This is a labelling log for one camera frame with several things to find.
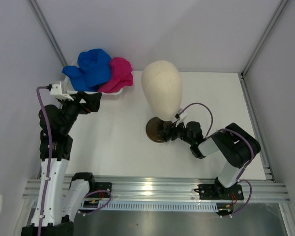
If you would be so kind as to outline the blue baseball cap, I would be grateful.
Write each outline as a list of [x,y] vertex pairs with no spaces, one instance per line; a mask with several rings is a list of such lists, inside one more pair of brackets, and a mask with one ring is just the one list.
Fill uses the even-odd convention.
[[92,49],[79,54],[77,63],[84,73],[89,88],[110,81],[112,77],[110,61],[111,57],[102,49]]

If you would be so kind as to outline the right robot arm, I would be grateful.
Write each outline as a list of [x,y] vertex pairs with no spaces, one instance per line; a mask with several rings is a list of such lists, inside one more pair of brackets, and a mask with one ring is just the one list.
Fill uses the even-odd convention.
[[196,121],[158,125],[156,134],[165,142],[179,138],[188,143],[191,153],[198,159],[221,152],[226,163],[214,181],[213,191],[221,199],[235,192],[234,187],[243,172],[261,151],[259,142],[236,123],[229,124],[207,138],[203,136],[201,125]]

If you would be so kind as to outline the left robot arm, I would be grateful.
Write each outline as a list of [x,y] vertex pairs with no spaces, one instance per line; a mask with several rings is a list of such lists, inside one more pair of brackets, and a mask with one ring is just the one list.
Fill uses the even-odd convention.
[[61,107],[41,105],[39,111],[41,182],[31,222],[21,230],[23,236],[71,236],[74,219],[84,197],[96,193],[93,173],[76,173],[68,193],[62,195],[73,139],[69,135],[79,115],[98,112],[101,93],[79,91],[62,100]]

